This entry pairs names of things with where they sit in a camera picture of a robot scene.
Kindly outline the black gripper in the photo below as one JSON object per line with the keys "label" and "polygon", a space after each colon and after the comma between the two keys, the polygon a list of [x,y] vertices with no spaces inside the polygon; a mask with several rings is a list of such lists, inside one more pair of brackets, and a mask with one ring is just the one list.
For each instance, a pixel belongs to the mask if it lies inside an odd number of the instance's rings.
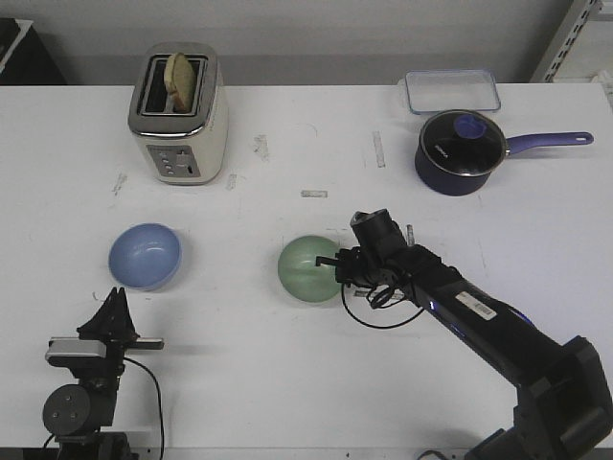
{"label": "black gripper", "polygon": [[[113,329],[118,295],[119,328]],[[141,337],[136,333],[123,287],[119,291],[116,287],[111,289],[92,318],[78,328],[78,333],[77,355],[110,355],[117,350],[125,353],[164,349],[163,338]]]}
{"label": "black gripper", "polygon": [[339,284],[376,288],[393,286],[398,281],[398,276],[392,269],[377,265],[359,246],[351,249],[342,248],[335,256],[336,259],[317,256],[315,265],[335,266],[335,280]]}

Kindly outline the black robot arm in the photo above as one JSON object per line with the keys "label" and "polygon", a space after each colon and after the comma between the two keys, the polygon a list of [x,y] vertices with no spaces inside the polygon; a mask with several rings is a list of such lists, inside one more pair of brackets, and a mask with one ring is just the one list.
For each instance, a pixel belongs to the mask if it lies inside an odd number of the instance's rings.
{"label": "black robot arm", "polygon": [[556,343],[438,255],[408,243],[385,209],[355,213],[351,228],[358,245],[319,256],[317,265],[334,266],[341,285],[383,287],[377,304],[401,291],[516,388],[512,427],[494,432],[466,458],[580,459],[611,433],[612,397],[587,339]]}
{"label": "black robot arm", "polygon": [[133,350],[159,351],[162,338],[136,333],[125,290],[114,287],[74,337],[52,337],[45,360],[66,368],[77,380],[54,390],[42,409],[58,459],[137,459],[124,432],[110,431],[125,364],[148,368],[126,356]]}

